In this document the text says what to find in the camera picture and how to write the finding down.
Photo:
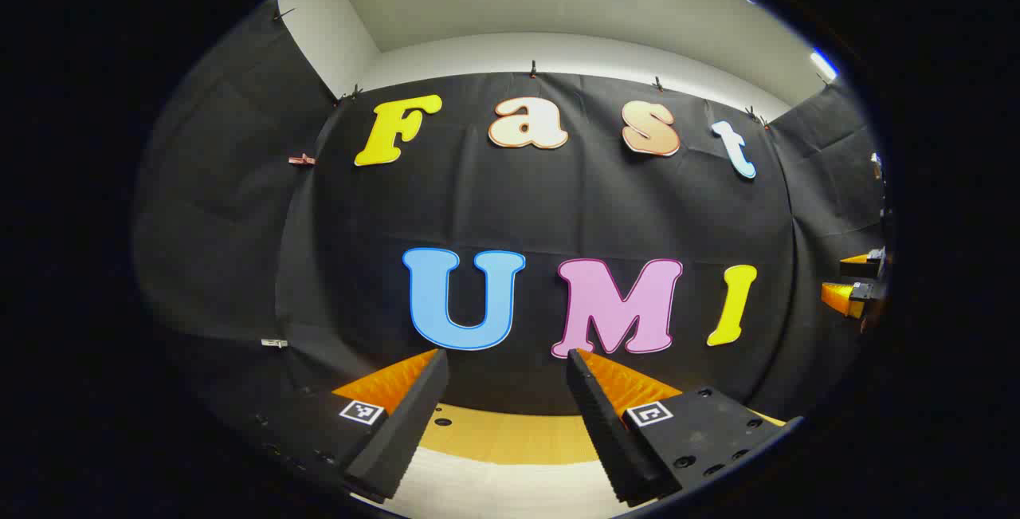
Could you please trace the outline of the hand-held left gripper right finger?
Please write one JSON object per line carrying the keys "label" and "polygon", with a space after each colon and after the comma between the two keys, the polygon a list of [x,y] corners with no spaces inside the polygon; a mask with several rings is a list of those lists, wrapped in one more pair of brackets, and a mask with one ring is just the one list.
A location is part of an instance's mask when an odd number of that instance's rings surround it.
{"label": "hand-held left gripper right finger", "polygon": [[725,482],[802,424],[712,386],[679,391],[580,348],[568,353],[567,385],[610,486],[630,507]]}

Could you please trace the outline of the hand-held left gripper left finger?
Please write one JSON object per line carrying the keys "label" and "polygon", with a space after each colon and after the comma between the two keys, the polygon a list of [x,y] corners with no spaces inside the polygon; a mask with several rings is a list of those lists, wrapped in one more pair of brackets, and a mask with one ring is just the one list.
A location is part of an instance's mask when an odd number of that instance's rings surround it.
{"label": "hand-held left gripper left finger", "polygon": [[296,476],[329,494],[382,503],[407,471],[449,382],[444,349],[332,391],[260,399],[241,430]]}

